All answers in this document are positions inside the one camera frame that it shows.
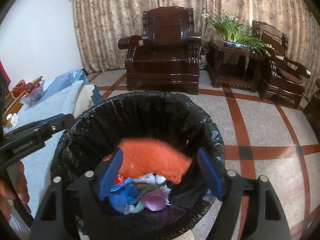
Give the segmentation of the blue plastic bag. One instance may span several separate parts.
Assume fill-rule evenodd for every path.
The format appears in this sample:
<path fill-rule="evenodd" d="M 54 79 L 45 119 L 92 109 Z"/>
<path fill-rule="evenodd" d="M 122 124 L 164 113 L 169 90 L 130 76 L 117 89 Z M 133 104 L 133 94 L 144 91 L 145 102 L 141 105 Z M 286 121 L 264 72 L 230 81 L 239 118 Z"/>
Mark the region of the blue plastic bag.
<path fill-rule="evenodd" d="M 122 184 L 114 184 L 108 200 L 114 210 L 128 215 L 133 213 L 139 201 L 140 191 L 131 178 L 125 179 Z"/>

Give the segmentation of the red plastic bag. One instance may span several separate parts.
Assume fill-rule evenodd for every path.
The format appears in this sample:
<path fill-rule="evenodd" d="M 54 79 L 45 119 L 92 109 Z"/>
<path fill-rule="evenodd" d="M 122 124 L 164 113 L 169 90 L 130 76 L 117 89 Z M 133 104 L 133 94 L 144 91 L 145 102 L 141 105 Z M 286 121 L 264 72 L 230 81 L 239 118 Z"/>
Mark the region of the red plastic bag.
<path fill-rule="evenodd" d="M 125 183 L 126 178 L 118 174 L 114 180 L 115 185 L 123 185 Z"/>

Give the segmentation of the white tissue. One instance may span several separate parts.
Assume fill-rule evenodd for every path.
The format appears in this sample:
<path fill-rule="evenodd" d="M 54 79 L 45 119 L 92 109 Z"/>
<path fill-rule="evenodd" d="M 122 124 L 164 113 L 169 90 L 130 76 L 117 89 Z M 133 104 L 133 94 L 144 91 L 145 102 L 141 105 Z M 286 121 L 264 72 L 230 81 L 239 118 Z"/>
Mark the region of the white tissue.
<path fill-rule="evenodd" d="M 154 187 L 167 186 L 167 179 L 164 176 L 154 173 L 147 173 L 133 180 L 136 184 L 151 185 Z"/>

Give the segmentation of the orange foam net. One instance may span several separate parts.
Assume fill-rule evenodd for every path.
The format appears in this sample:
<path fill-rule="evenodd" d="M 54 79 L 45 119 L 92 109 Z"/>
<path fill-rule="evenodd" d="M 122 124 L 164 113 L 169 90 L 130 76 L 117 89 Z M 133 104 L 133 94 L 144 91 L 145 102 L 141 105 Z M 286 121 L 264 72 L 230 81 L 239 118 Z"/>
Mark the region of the orange foam net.
<path fill-rule="evenodd" d="M 179 184 L 192 159 L 166 142 L 147 138 L 125 138 L 118 145 L 123 163 L 118 174 L 124 178 L 138 178 L 147 173 L 164 176 Z"/>

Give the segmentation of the pink face mask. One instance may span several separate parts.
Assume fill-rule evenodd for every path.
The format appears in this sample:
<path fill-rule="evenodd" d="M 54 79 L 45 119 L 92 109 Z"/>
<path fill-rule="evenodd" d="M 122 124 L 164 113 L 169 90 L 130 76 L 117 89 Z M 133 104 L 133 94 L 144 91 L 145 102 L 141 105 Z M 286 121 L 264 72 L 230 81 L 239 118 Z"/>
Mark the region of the pink face mask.
<path fill-rule="evenodd" d="M 141 196 L 142 203 L 150 211 L 161 211 L 169 204 L 169 194 L 161 189 L 156 189 Z"/>

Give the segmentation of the black lined trash bin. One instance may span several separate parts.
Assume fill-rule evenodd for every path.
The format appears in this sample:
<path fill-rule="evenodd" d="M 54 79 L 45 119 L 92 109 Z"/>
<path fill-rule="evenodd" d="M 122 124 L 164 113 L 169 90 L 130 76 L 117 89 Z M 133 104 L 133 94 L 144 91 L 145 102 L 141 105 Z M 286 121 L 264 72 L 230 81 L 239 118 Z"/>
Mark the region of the black lined trash bin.
<path fill-rule="evenodd" d="M 138 178 L 163 175 L 171 187 L 161 211 L 124 215 L 109 202 L 100 204 L 103 239 L 174 239 L 191 230 L 211 208 L 210 194 L 197 164 L 199 148 L 224 164 L 224 143 L 217 125 L 183 94 L 132 92 L 109 98 L 80 115 L 61 136 L 50 167 L 52 177 L 79 178 L 117 148 L 123 151 L 120 174 Z"/>

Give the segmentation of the grey table cloth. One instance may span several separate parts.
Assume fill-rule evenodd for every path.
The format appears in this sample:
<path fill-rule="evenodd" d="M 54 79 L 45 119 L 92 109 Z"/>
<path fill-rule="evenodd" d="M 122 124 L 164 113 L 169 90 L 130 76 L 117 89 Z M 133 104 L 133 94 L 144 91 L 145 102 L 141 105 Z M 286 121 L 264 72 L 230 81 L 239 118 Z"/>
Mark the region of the grey table cloth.
<path fill-rule="evenodd" d="M 95 85 L 76 81 L 18 115 L 15 129 L 32 122 L 36 125 L 29 129 L 29 138 L 19 144 L 17 150 L 24 165 L 32 216 L 36 215 L 50 184 L 49 169 L 57 143 L 64 130 L 74 124 L 76 117 L 93 106 L 94 89 Z"/>

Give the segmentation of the white tissue box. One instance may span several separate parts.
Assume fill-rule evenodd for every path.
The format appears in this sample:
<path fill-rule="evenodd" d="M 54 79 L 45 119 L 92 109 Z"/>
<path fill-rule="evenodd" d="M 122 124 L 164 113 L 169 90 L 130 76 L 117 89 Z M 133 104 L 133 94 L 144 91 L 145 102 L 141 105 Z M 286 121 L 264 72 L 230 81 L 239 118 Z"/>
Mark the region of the white tissue box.
<path fill-rule="evenodd" d="M 16 113 L 10 113 L 6 117 L 7 123 L 6 123 L 6 128 L 11 129 L 17 125 L 18 122 L 18 116 Z"/>

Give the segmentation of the glass fruit bowl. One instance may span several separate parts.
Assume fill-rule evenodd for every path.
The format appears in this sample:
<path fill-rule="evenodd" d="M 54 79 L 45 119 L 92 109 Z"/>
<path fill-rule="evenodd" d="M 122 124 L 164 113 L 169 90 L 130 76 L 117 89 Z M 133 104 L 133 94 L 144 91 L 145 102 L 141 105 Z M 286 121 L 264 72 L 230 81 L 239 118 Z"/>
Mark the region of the glass fruit bowl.
<path fill-rule="evenodd" d="M 24 96 L 22 96 L 20 99 L 21 104 L 27 105 L 28 107 L 32 107 L 35 103 L 37 103 L 40 100 L 40 98 L 42 98 L 44 94 L 44 80 L 40 80 L 39 83 L 40 87 L 34 90 L 32 93 L 28 94 L 25 91 Z"/>

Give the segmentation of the red fruit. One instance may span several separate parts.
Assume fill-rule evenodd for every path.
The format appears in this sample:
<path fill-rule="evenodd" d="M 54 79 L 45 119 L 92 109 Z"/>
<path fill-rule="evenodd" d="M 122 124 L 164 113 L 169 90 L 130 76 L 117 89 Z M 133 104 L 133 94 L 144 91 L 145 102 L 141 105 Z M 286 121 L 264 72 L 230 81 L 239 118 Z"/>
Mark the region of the red fruit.
<path fill-rule="evenodd" d="M 28 93 L 28 94 L 30 94 L 30 93 L 32 93 L 34 90 L 36 90 L 37 88 L 39 88 L 40 87 L 40 83 L 39 82 L 37 82 L 37 83 L 31 83 L 31 82 L 29 82 L 29 83 L 27 83 L 26 85 L 25 85 L 25 91 Z"/>

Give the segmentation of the blue plastic sheet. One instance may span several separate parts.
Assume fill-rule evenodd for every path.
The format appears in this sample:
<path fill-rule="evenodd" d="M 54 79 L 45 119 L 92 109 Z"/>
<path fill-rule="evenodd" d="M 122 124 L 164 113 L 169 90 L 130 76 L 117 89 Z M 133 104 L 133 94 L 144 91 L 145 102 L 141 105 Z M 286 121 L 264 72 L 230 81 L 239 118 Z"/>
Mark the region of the blue plastic sheet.
<path fill-rule="evenodd" d="M 70 87 L 76 81 L 83 81 L 84 85 L 88 84 L 87 76 L 83 70 L 73 69 L 69 72 L 66 72 L 65 74 L 56 77 L 55 80 L 44 91 L 44 95 L 41 98 L 41 101 L 46 100 L 47 98 L 67 87 Z"/>

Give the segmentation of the red pouch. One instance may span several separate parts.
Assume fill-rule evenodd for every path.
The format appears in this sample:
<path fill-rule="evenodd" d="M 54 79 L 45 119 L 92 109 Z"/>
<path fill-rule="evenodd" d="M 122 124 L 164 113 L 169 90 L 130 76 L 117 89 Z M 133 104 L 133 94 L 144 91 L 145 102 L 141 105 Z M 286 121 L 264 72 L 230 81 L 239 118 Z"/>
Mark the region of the red pouch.
<path fill-rule="evenodd" d="M 25 80 L 22 79 L 18 82 L 18 84 L 12 88 L 12 95 L 13 97 L 18 97 L 25 91 L 26 83 Z"/>

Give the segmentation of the beige floral curtain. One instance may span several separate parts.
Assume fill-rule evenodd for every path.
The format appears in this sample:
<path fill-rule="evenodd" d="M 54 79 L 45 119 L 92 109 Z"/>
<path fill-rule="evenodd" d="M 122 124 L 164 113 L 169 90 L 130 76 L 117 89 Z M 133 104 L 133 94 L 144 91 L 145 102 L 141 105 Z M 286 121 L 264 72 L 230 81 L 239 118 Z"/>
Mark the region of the beige floral curtain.
<path fill-rule="evenodd" d="M 121 37 L 142 32 L 142 14 L 158 7 L 193 8 L 195 29 L 203 29 L 204 13 L 226 12 L 243 24 L 266 22 L 288 37 L 289 58 L 311 72 L 304 79 L 311 97 L 319 78 L 319 22 L 304 0 L 71 0 L 76 38 L 84 69 L 105 72 L 124 68 Z"/>

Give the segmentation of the dark wooden side table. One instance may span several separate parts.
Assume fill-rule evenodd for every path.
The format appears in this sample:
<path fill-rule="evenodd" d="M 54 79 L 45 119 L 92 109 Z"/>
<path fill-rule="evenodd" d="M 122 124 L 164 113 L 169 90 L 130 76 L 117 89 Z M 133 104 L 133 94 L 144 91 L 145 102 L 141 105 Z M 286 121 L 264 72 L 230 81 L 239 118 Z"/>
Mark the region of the dark wooden side table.
<path fill-rule="evenodd" d="M 264 56 L 226 46 L 222 41 L 210 41 L 206 59 L 213 87 L 229 85 L 253 93 L 257 91 Z"/>

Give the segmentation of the potted green plant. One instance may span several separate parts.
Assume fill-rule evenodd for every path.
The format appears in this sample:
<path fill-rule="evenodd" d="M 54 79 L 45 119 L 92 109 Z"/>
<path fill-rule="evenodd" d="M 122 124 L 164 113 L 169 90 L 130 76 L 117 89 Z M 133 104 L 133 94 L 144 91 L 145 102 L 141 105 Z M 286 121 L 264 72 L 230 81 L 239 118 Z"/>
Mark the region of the potted green plant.
<path fill-rule="evenodd" d="M 222 37 L 224 45 L 244 49 L 261 56 L 271 56 L 268 49 L 271 49 L 272 46 L 254 37 L 250 29 L 246 29 L 237 17 L 226 12 L 219 16 L 215 13 L 203 13 L 202 17 Z"/>

